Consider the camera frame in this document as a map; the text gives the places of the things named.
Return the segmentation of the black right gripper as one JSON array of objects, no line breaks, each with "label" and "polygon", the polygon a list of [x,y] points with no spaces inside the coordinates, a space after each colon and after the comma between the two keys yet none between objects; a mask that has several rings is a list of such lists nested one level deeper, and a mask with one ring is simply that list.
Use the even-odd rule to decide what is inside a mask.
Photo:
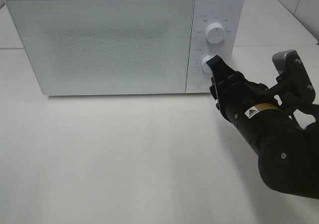
[{"label": "black right gripper", "polygon": [[207,64],[213,76],[210,93],[217,101],[216,108],[227,121],[233,121],[246,102],[268,100],[264,84],[248,81],[241,72],[233,71],[219,55],[215,55]]}]

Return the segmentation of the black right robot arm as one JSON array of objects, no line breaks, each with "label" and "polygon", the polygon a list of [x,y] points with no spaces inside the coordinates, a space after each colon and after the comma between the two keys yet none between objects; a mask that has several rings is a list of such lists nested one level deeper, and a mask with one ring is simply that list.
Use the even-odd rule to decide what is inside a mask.
[{"label": "black right robot arm", "polygon": [[[210,92],[221,115],[239,131],[258,157],[270,189],[312,199],[319,197],[319,107],[308,73],[295,50],[276,53],[277,83],[248,81],[220,56],[207,61]],[[316,121],[302,128],[294,112]]]}]

